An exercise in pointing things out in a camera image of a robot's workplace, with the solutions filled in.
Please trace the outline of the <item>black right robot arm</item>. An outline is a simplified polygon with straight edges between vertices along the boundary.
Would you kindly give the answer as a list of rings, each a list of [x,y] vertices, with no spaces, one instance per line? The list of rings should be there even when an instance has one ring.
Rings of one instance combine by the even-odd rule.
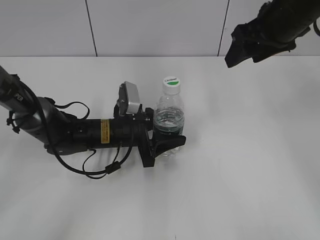
[[[296,39],[307,34],[320,18],[318,0],[272,0],[265,2],[257,17],[238,24],[231,33],[231,45],[224,58],[228,68],[252,59],[259,63],[282,52],[294,50]]]

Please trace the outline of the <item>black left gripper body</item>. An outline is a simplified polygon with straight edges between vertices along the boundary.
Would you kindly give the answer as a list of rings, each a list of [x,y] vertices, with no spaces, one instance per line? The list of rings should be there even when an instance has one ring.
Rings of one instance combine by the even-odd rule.
[[[142,109],[142,106],[139,107],[136,114],[120,116],[119,107],[116,105],[113,117],[113,140],[116,146],[128,148],[119,163],[122,165],[130,156],[133,147],[137,147],[143,167],[152,168],[155,165],[155,158],[152,155],[153,147],[145,124],[145,110]]]

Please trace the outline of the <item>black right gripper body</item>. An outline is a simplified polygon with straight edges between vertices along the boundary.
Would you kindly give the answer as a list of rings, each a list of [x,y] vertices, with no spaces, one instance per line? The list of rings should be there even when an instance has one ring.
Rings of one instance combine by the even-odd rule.
[[[266,39],[257,29],[248,23],[237,25],[234,31],[231,33],[231,37],[232,41],[236,40],[253,42],[252,57],[262,51],[262,49],[278,48],[285,49],[285,52],[290,52],[297,47],[294,40],[288,43],[279,43]]]

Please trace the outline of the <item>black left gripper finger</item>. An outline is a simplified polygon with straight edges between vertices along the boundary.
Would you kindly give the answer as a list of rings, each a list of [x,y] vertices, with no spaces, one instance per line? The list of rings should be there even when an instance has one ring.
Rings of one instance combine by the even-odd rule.
[[[184,135],[157,135],[153,136],[152,143],[152,156],[154,158],[167,152],[169,150],[181,147],[186,143]]]
[[[145,113],[146,128],[148,131],[151,131],[151,130],[153,130],[153,127],[154,127],[154,113],[155,113],[155,111],[150,107],[146,107],[144,113]]]

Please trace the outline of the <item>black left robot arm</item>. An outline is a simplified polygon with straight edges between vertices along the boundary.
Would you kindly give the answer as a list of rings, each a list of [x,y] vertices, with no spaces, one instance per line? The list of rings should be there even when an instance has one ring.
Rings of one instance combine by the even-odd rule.
[[[160,154],[183,146],[180,133],[157,133],[154,110],[143,108],[137,86],[125,81],[119,86],[113,118],[78,118],[65,112],[49,97],[37,97],[16,74],[0,71],[0,104],[9,112],[7,125],[15,133],[25,131],[43,143],[49,154],[62,156],[107,148],[136,147],[145,168],[153,167]]]

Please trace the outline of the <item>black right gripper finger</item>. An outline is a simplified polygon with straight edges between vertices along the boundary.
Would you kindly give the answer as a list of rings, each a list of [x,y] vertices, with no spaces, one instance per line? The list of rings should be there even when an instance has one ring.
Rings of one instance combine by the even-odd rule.
[[[241,62],[252,58],[252,46],[253,42],[251,41],[233,40],[224,58],[227,67],[233,68]]]
[[[262,49],[262,51],[256,53],[253,57],[252,57],[252,61],[254,63],[259,63],[267,58],[270,58],[274,55],[277,55],[279,53],[284,52],[285,49],[284,48],[264,48]]]

